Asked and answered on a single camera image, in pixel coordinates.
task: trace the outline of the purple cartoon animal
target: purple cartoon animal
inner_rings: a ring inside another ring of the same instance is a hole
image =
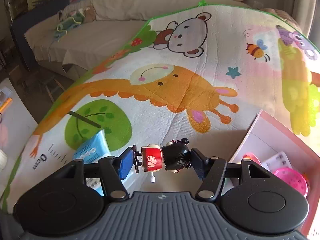
[[[316,54],[315,47],[308,41],[303,35],[301,35],[299,32],[289,32],[285,28],[281,27],[280,25],[277,25],[276,28],[278,29],[278,32],[280,34],[280,38],[282,42],[289,46],[293,42],[302,50],[304,50],[304,53],[306,56],[311,60],[317,60],[318,55]]]
[[[202,45],[208,34],[206,21],[210,18],[210,13],[203,12],[179,25],[175,21],[170,22],[164,31],[157,32],[152,47],[168,48],[172,52],[183,53],[186,57],[200,57],[203,54]]]

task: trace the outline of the metal screw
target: metal screw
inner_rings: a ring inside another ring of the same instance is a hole
[[[198,193],[198,196],[201,198],[212,198],[214,196],[214,193],[210,190],[201,190]]]
[[[126,195],[125,192],[122,190],[115,190],[115,191],[112,191],[110,194],[110,196],[113,198],[124,198],[125,195]]]

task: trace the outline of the orange object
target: orange object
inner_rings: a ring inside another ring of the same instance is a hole
[[[247,152],[245,155],[242,156],[242,158],[253,160],[254,162],[256,162],[261,166],[261,162],[259,161],[258,157],[251,152]]]
[[[12,98],[7,98],[4,103],[0,106],[0,113],[2,113],[6,107],[11,103]]]

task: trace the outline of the wooden doll toy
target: wooden doll toy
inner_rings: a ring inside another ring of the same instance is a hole
[[[155,182],[153,172],[162,169],[163,164],[166,171],[179,172],[183,168],[190,168],[190,151],[187,147],[189,143],[187,138],[180,141],[170,141],[166,146],[160,147],[156,144],[149,144],[141,147],[141,153],[135,153],[134,165],[136,173],[139,172],[139,166],[142,166],[144,172],[151,172],[151,182]]]

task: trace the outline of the white flower pattern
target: white flower pattern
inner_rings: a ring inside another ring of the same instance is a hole
[[[148,168],[153,168],[155,166],[155,164],[157,163],[156,158],[152,155],[149,155],[147,160],[148,160]]]

